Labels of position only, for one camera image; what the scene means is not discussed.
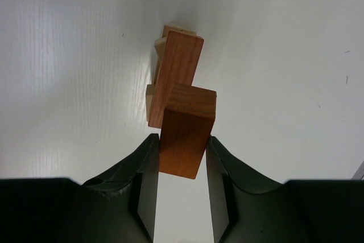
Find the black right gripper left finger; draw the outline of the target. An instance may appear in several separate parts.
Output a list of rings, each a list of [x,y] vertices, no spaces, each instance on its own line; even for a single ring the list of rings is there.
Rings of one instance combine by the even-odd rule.
[[[78,184],[69,178],[1,180],[2,242],[153,242],[159,136]]]

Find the red-brown arch wood block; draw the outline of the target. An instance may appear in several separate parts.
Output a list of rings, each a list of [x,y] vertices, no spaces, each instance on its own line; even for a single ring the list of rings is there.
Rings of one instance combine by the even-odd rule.
[[[195,179],[216,119],[217,92],[175,84],[164,108],[159,171]]]

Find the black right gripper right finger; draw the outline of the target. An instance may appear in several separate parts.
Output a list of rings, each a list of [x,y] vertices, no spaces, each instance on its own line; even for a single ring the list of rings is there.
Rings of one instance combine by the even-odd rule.
[[[362,242],[363,181],[278,183],[231,154],[206,147],[215,242]]]

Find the red-brown long wood block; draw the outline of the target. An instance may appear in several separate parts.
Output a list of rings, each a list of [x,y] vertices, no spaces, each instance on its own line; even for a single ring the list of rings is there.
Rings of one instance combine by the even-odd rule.
[[[164,108],[174,84],[191,85],[204,39],[186,32],[169,31],[155,94],[150,109],[149,127],[162,127]]]

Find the light long wood block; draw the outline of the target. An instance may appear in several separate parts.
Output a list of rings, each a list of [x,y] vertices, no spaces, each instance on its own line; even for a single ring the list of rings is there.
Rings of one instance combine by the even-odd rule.
[[[186,27],[181,27],[174,23],[167,23],[163,27],[162,38],[165,38],[168,35],[169,31],[186,32],[187,34],[196,35],[196,32]]]

